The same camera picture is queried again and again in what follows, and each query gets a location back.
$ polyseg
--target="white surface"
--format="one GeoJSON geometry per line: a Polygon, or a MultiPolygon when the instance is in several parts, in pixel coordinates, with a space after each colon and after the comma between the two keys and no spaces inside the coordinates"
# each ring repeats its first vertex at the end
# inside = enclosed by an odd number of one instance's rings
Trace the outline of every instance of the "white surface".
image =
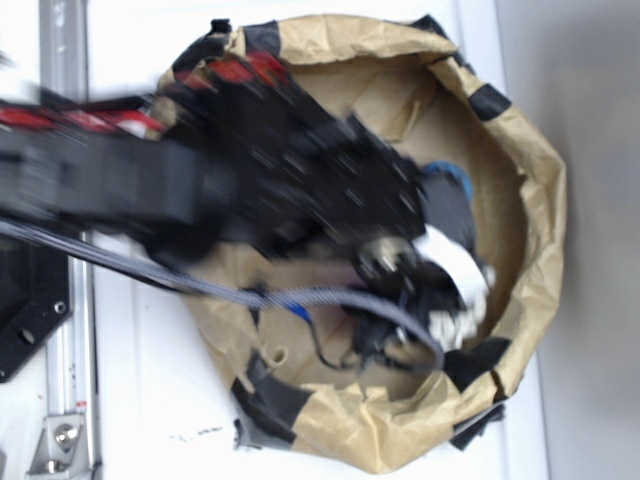
{"type": "MultiPolygon", "coordinates": [[[[0,0],[0,51],[14,63],[0,65],[0,99],[34,99],[32,85],[40,75],[37,5],[37,0],[0,0]]],[[[29,469],[46,414],[46,352],[41,350],[10,383],[0,385],[0,451],[7,456],[3,480],[22,478],[29,469]]]]}
{"type": "MultiPolygon", "coordinates": [[[[432,13],[483,78],[504,88],[492,1],[90,2],[92,95],[152,90],[158,76],[212,18],[234,26],[308,13],[365,14],[411,21],[432,13]],[[471,14],[459,15],[471,9],[471,14]]],[[[103,237],[121,252],[130,247],[103,237]]],[[[104,478],[365,478],[344,464],[264,449],[233,450],[235,414],[194,320],[172,294],[96,271],[104,478]]],[[[544,480],[547,478],[537,363],[527,370],[507,419],[491,424],[464,453],[443,445],[392,478],[544,480]]]]}
{"type": "Polygon", "coordinates": [[[540,348],[554,480],[637,480],[640,3],[500,0],[513,100],[568,165],[564,291],[540,348]]]}
{"type": "Polygon", "coordinates": [[[0,64],[0,99],[34,101],[40,83],[37,0],[0,1],[0,51],[13,63],[0,64]]]}

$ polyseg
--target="screw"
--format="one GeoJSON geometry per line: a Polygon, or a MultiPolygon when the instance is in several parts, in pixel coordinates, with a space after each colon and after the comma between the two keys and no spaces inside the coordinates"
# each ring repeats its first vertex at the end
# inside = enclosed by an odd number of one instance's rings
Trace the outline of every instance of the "screw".
{"type": "Polygon", "coordinates": [[[67,305],[64,302],[56,302],[56,304],[53,306],[53,311],[58,315],[62,315],[67,311],[67,305]]]}
{"type": "Polygon", "coordinates": [[[60,425],[56,428],[55,433],[53,434],[53,438],[55,438],[56,443],[62,449],[63,452],[68,452],[73,444],[78,439],[78,429],[72,427],[68,423],[60,425]]]}

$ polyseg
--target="bolt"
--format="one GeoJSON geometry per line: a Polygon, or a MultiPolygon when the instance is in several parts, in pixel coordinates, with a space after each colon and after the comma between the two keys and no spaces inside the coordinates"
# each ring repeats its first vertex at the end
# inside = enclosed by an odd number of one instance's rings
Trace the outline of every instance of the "bolt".
{"type": "Polygon", "coordinates": [[[407,194],[407,192],[400,192],[400,201],[411,213],[416,213],[416,206],[413,203],[413,199],[407,194]]]}
{"type": "Polygon", "coordinates": [[[58,473],[66,470],[66,465],[63,465],[58,460],[47,460],[44,462],[44,473],[58,473]]]}
{"type": "Polygon", "coordinates": [[[56,302],[56,304],[53,306],[53,311],[58,315],[62,315],[67,311],[67,305],[64,302],[56,302]]]}

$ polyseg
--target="black tape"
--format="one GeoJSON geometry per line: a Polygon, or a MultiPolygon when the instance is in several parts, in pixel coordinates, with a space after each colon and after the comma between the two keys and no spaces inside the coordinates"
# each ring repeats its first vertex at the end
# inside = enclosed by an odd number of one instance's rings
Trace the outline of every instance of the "black tape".
{"type": "MultiPolygon", "coordinates": [[[[438,22],[436,22],[431,15],[425,15],[420,20],[416,20],[415,22],[413,22],[411,26],[413,28],[417,28],[418,30],[422,30],[423,32],[435,33],[436,35],[440,35],[442,38],[450,40],[449,36],[444,31],[444,28],[442,28],[442,26],[438,22]]],[[[467,60],[459,51],[453,54],[453,59],[459,66],[466,68],[471,73],[475,73],[473,67],[467,62],[467,60]]]]}
{"type": "Polygon", "coordinates": [[[478,435],[482,435],[490,422],[499,422],[504,419],[504,404],[494,405],[484,412],[460,422],[453,426],[454,437],[449,443],[458,450],[466,449],[471,441],[478,435]]]}
{"type": "Polygon", "coordinates": [[[511,106],[511,100],[487,83],[469,97],[469,105],[483,122],[493,120],[511,106]]]}
{"type": "Polygon", "coordinates": [[[417,28],[418,30],[422,30],[423,32],[432,32],[440,35],[443,38],[449,40],[449,37],[444,32],[442,26],[435,21],[435,19],[431,15],[425,15],[419,20],[416,20],[411,24],[413,28],[417,28]]]}
{"type": "Polygon", "coordinates": [[[444,371],[458,390],[464,392],[480,375],[493,370],[509,345],[511,340],[489,337],[470,352],[447,352],[444,371]]]}
{"type": "Polygon", "coordinates": [[[244,27],[244,39],[247,53],[259,50],[274,57],[280,55],[280,28],[276,21],[244,27]]]}
{"type": "Polygon", "coordinates": [[[290,448],[296,438],[293,424],[312,392],[274,378],[255,351],[247,376],[255,388],[253,394],[239,380],[231,388],[239,407],[238,444],[290,448]]]}

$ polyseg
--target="black plastic part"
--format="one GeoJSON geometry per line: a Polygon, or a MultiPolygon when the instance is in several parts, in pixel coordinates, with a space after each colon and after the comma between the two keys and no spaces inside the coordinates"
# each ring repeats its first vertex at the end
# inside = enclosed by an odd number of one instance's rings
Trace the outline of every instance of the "black plastic part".
{"type": "Polygon", "coordinates": [[[0,383],[10,380],[70,314],[69,259],[0,237],[0,383]]]}
{"type": "Polygon", "coordinates": [[[174,73],[190,72],[195,68],[200,60],[203,59],[215,59],[224,54],[225,46],[229,40],[228,32],[221,27],[220,24],[215,24],[216,20],[211,22],[213,35],[207,34],[206,36],[199,38],[173,62],[171,69],[174,73]]]}

